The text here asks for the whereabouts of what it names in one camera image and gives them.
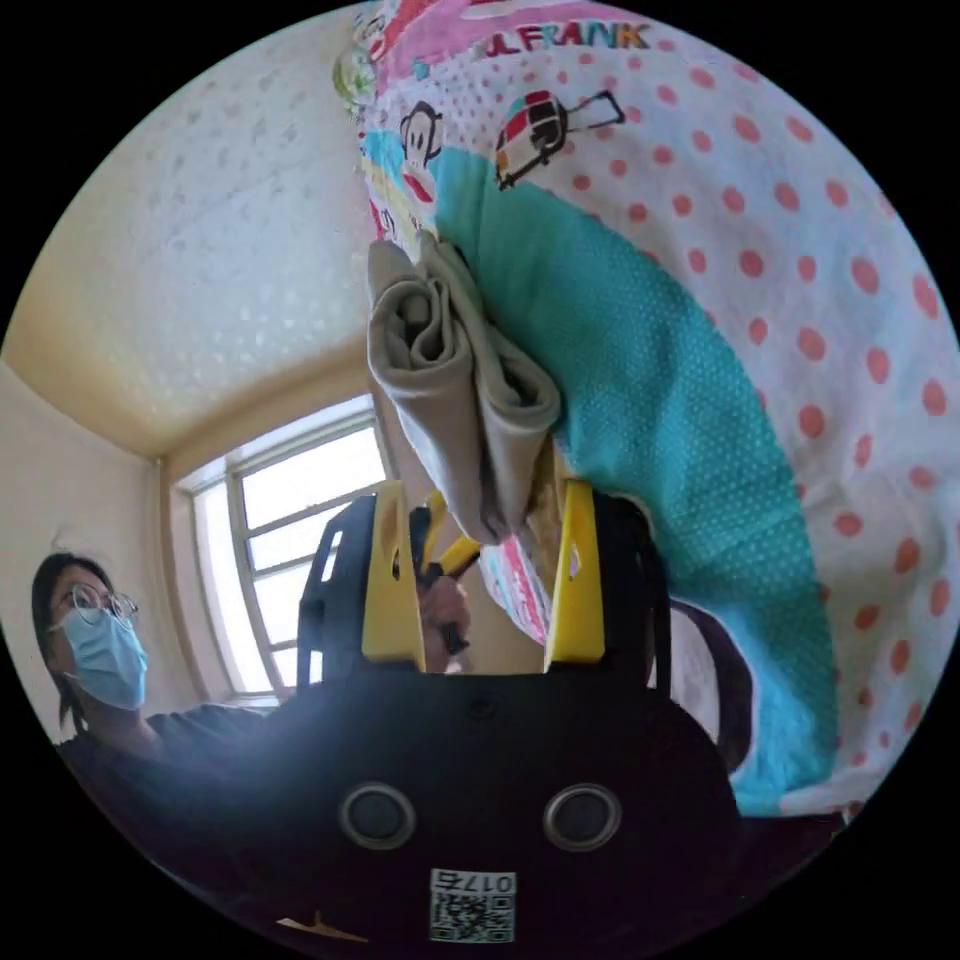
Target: woman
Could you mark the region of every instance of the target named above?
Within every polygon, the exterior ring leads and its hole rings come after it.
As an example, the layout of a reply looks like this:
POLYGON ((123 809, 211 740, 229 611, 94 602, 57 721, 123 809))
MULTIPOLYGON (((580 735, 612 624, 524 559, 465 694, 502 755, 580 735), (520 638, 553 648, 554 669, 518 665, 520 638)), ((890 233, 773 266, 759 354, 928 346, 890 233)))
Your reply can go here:
MULTIPOLYGON (((456 623, 463 634, 469 627, 463 594, 443 577, 420 596, 420 611, 427 667, 442 673, 448 657, 441 624, 456 623)), ((87 557, 52 554, 34 577, 34 629, 60 694, 61 725, 69 714, 78 734, 87 732, 115 751, 155 760, 169 752, 174 729, 188 729, 182 721, 189 714, 149 720, 142 715, 147 655, 137 638, 136 614, 136 604, 117 593, 106 571, 87 557)), ((207 718, 225 714, 231 721, 260 716, 209 704, 198 710, 207 718)))
MULTIPOLYGON (((147 655, 136 604, 96 562, 57 553, 33 581, 33 624, 60 694, 61 725, 77 735, 58 752, 109 819, 148 858, 217 905, 243 885, 215 839, 217 771, 263 720, 254 710, 204 704, 183 713, 142 712, 147 655)), ((440 626, 469 627, 463 595, 449 578, 420 598, 428 668, 446 669, 440 626)))

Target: eyeglasses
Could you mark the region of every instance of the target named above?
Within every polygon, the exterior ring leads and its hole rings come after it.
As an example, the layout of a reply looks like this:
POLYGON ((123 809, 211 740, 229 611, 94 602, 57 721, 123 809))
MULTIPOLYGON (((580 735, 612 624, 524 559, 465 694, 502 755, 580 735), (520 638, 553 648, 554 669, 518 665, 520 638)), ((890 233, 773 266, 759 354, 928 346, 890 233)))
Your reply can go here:
POLYGON ((125 626, 132 626, 140 608, 125 593, 98 593, 85 583, 75 583, 63 599, 80 614, 84 623, 100 622, 104 610, 112 613, 125 626))

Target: qr code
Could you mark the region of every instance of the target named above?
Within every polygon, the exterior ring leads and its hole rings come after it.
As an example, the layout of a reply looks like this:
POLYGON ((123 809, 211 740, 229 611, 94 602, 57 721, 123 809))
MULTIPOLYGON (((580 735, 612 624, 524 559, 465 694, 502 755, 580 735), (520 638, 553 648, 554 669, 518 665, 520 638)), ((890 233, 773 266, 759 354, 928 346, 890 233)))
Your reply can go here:
POLYGON ((430 939, 447 943, 511 943, 516 901, 515 873, 433 870, 430 939))

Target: window frame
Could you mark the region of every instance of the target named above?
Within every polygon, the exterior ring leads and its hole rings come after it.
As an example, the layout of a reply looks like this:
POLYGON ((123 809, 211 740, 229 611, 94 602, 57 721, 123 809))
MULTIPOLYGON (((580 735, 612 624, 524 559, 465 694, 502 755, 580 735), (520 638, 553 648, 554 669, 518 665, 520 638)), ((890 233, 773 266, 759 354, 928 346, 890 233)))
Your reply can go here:
MULTIPOLYGON (((243 481, 246 477, 249 477, 267 467, 272 467, 278 463, 283 463, 284 461, 298 456, 299 454, 307 453, 310 450, 315 450, 318 447, 323 446, 324 444, 332 443, 335 440, 339 440, 343 437, 350 436, 351 434, 359 433, 362 430, 367 430, 370 428, 373 428, 373 435, 376 440, 377 450, 380 453, 380 462, 383 466, 384 477, 387 480, 395 479, 396 469, 394 467, 392 457, 390 456, 389 448, 384 442, 381 420, 378 415, 378 405, 376 403, 376 399, 372 396, 370 397, 370 401, 370 406, 366 410, 349 414, 322 427, 309 430, 300 436, 274 444, 258 454, 233 463, 231 463, 228 458, 226 468, 218 476, 211 477, 209 480, 198 484, 190 491, 194 504, 192 511, 194 524, 194 546, 196 548, 199 560, 199 555, 205 548, 201 546, 199 538, 199 529, 196 517, 197 497, 205 491, 218 486, 220 483, 224 483, 226 485, 227 509, 230 518, 230 535, 233 545, 234 561, 236 562, 237 566, 237 575, 240 581, 240 590, 246 606, 247 616, 250 619, 250 627, 253 631, 254 640, 256 641, 257 651, 259 652, 260 659, 263 662, 267 679, 272 685, 272 689, 270 690, 237 690, 230 672, 225 670, 227 683, 232 693, 232 702, 243 703, 245 701, 262 701, 264 698, 272 697, 275 697, 282 702, 293 694, 294 688, 284 685, 281 679, 280 671, 277 668, 276 661, 274 660, 274 654, 279 653, 282 650, 295 648, 297 645, 296 637, 290 640, 281 641, 280 643, 270 643, 270 637, 267 633, 266 625, 264 624, 260 603, 257 599, 255 584, 258 580, 261 580, 265 577, 281 573, 284 570, 293 569, 294 567, 302 566, 304 563, 309 563, 313 560, 316 552, 314 550, 313 553, 310 553, 306 556, 295 557, 290 560, 286 560, 283 563, 274 564, 273 566, 264 567, 261 570, 257 570, 253 562, 252 549, 250 546, 253 538, 258 537, 261 534, 270 533, 273 530, 278 530, 282 527, 288 526, 291 523, 296 523, 299 520, 305 520, 319 513, 323 513, 324 511, 336 509, 340 506, 345 507, 353 502, 357 497, 372 493, 379 486, 379 483, 377 483, 366 487, 360 487, 330 500, 312 504, 303 508, 302 510, 295 511, 294 513, 287 514, 283 517, 278 517, 276 520, 261 524, 259 527, 251 528, 247 524, 243 481)), ((209 591, 207 590, 206 583, 201 583, 201 590, 203 601, 206 606, 207 617, 208 619, 212 620, 214 613, 210 606, 211 597, 209 595, 209 591)), ((221 661, 227 656, 232 657, 233 654, 231 651, 225 651, 222 649, 223 645, 221 644, 220 638, 216 631, 213 631, 213 636, 221 661)))

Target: window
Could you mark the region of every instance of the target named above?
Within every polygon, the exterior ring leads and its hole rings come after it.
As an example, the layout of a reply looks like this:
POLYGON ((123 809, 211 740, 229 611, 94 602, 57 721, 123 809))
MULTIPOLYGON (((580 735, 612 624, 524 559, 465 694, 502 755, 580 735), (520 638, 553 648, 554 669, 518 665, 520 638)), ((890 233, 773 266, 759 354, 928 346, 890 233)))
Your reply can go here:
MULTIPOLYGON (((207 471, 194 491, 201 579, 237 694, 296 686, 300 597, 323 531, 387 478, 372 399, 363 400, 306 435, 224 462, 219 476, 207 471)), ((321 675, 314 653, 310 682, 321 675)))

